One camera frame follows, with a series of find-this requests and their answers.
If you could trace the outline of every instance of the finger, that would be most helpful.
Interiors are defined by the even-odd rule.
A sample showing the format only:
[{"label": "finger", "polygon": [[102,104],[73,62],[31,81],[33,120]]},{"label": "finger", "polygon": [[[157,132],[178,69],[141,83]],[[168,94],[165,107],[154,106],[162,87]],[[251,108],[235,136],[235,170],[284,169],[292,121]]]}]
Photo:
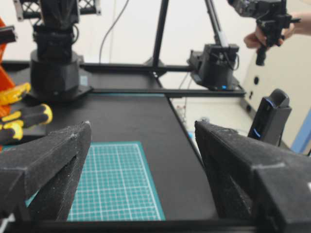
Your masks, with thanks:
[{"label": "finger", "polygon": [[254,33],[244,38],[244,43],[249,49],[260,48],[261,44]]},{"label": "finger", "polygon": [[284,40],[283,39],[279,39],[278,42],[279,42],[280,46],[284,44]]},{"label": "finger", "polygon": [[267,46],[267,37],[263,34],[259,27],[256,27],[255,35],[264,46]]}]

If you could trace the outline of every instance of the grid pattern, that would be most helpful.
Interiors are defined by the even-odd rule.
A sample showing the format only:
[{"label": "grid pattern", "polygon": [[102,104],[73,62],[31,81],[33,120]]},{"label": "grid pattern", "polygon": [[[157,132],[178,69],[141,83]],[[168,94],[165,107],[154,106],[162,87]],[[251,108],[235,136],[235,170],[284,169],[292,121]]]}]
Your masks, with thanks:
[{"label": "grid pattern", "polygon": [[91,145],[68,221],[165,220],[139,142]]}]

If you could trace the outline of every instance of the black tabletop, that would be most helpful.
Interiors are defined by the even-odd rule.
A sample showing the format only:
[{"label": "black tabletop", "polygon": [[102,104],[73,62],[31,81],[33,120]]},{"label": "black tabletop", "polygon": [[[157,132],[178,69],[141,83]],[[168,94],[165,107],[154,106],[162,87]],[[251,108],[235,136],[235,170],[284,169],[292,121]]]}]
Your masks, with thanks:
[{"label": "black tabletop", "polygon": [[[11,76],[18,83],[27,79]],[[118,78],[124,74],[114,75],[113,80],[126,83]],[[134,82],[136,88],[155,86],[150,80]],[[165,96],[88,94],[51,107],[54,119],[47,126],[49,132],[89,120],[93,142],[140,141],[167,220],[217,216],[205,172]]]}]

